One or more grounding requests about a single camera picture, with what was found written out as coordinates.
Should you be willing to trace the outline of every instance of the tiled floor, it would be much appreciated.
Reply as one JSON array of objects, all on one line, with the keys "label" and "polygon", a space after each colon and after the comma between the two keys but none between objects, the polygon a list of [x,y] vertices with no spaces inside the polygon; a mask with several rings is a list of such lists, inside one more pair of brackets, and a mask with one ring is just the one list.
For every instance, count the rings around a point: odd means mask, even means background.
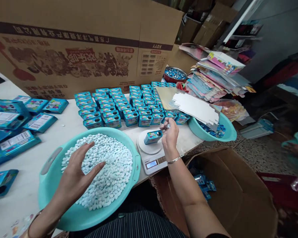
[{"label": "tiled floor", "polygon": [[298,169],[289,162],[280,143],[269,137],[250,140],[237,134],[236,141],[204,142],[186,156],[191,157],[196,153],[221,146],[234,148],[255,172],[288,174],[298,177]]}]

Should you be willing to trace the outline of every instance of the bangle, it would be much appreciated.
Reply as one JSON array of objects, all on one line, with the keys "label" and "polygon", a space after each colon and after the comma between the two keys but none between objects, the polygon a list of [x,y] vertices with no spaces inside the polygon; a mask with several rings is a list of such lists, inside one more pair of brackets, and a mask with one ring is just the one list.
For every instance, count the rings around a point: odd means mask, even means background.
[{"label": "bangle", "polygon": [[177,157],[176,159],[169,161],[168,164],[173,164],[173,163],[176,162],[178,159],[181,159],[181,157]]}]

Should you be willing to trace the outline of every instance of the printed cartoon graphics on box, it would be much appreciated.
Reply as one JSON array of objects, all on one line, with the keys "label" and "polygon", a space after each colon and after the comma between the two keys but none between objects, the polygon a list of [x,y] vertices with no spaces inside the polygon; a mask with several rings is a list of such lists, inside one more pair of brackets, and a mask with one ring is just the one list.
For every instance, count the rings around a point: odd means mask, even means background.
[{"label": "printed cartoon graphics on box", "polygon": [[[20,7],[23,1],[26,9]],[[33,98],[50,100],[96,88],[120,87],[126,93],[129,85],[161,80],[181,12],[146,0],[85,0],[89,11],[74,5],[65,11],[68,2],[62,1],[49,0],[38,9],[21,0],[9,5],[17,11],[0,14],[0,72],[18,87]],[[161,7],[178,21],[145,14]],[[111,14],[99,9],[111,9]],[[57,24],[46,19],[47,12],[57,13]],[[172,40],[153,33],[170,24]]]}]

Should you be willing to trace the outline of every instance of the label on package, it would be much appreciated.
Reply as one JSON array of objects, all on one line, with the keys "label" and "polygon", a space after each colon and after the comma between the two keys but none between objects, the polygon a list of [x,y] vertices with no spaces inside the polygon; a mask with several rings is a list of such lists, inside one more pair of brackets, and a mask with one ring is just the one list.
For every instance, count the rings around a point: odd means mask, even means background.
[{"label": "label on package", "polygon": [[40,129],[52,116],[42,115],[39,119],[35,120],[30,126],[29,129],[38,130]]},{"label": "label on package", "polygon": [[31,137],[31,135],[28,131],[23,132],[23,133],[15,136],[15,137],[12,137],[11,139],[9,139],[5,142],[0,143],[0,148],[1,148],[1,150],[6,150],[9,147],[11,147],[11,146],[13,146],[13,145],[25,140],[25,139],[28,139],[30,137]]},{"label": "label on package", "polygon": [[18,116],[17,113],[0,112],[0,121],[13,121]]}]

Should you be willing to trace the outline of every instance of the open cardboard box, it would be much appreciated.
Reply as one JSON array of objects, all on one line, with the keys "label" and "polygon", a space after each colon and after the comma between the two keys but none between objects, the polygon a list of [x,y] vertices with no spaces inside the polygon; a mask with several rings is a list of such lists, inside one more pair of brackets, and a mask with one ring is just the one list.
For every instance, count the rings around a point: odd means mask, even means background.
[{"label": "open cardboard box", "polygon": [[[208,201],[221,224],[234,237],[274,237],[278,216],[273,198],[264,183],[231,148],[220,147],[193,156],[207,178],[214,181],[216,192]],[[163,170],[154,176],[157,192],[166,216],[189,236],[183,209],[170,175]]]}]

